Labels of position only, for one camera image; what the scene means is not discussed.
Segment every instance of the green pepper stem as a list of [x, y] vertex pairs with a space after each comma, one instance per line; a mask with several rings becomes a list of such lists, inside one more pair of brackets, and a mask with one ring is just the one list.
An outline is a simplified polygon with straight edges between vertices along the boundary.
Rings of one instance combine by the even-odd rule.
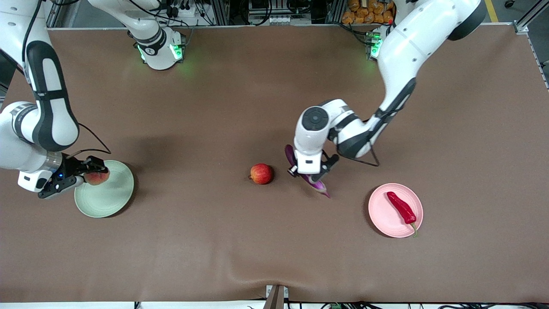
[[413, 238], [416, 238], [417, 237], [417, 229], [416, 229], [416, 224], [414, 222], [410, 223], [410, 225], [413, 227]]

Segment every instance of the pile of potatoes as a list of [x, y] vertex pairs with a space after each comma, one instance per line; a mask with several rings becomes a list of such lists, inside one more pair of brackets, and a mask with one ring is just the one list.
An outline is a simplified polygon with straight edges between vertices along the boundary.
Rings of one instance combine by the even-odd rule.
[[395, 16], [395, 3], [368, 0], [368, 7], [362, 7], [359, 0], [348, 0], [349, 10], [343, 14], [343, 24], [392, 24]]

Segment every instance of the red chili pepper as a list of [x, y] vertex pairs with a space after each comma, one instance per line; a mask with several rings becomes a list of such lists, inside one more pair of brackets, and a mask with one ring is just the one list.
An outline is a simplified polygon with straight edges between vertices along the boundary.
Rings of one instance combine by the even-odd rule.
[[400, 216], [404, 219], [404, 223], [409, 224], [413, 227], [413, 237], [417, 237], [417, 229], [416, 229], [416, 225], [414, 224], [417, 218], [416, 218], [416, 215], [413, 213], [412, 209], [410, 208], [410, 205], [408, 205], [408, 203], [406, 203], [405, 201], [401, 200], [396, 195], [396, 193], [392, 191], [389, 191], [386, 194], [391, 204], [395, 206], [396, 210], [399, 211]]

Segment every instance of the brown table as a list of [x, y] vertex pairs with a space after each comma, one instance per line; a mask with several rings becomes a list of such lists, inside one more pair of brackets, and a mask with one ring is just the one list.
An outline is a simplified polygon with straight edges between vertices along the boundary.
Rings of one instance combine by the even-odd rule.
[[[511, 26], [445, 43], [376, 143], [382, 166], [342, 161], [331, 200], [286, 174], [283, 149], [308, 106], [340, 97], [367, 118], [382, 101], [344, 30], [201, 29], [167, 71], [140, 63], [125, 31], [51, 37], [75, 115], [138, 191], [91, 219], [72, 194], [41, 201], [2, 170], [2, 301], [255, 299], [272, 283], [302, 301], [549, 301], [549, 94]], [[6, 103], [30, 99], [16, 76]], [[83, 131], [74, 149], [92, 146]], [[247, 179], [259, 162], [272, 184]], [[422, 199], [418, 239], [369, 221], [369, 193], [389, 182]]]

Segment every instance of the pink plate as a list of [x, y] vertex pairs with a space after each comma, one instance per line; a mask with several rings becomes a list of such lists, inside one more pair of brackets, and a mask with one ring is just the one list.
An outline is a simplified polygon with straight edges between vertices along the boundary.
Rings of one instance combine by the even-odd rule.
[[370, 197], [368, 212], [374, 225], [384, 234], [391, 237], [403, 238], [413, 235], [413, 227], [404, 223], [396, 208], [387, 198], [387, 192], [392, 191], [410, 205], [416, 214], [416, 228], [419, 229], [423, 221], [423, 207], [417, 195], [408, 187], [399, 184], [384, 184], [378, 187]]

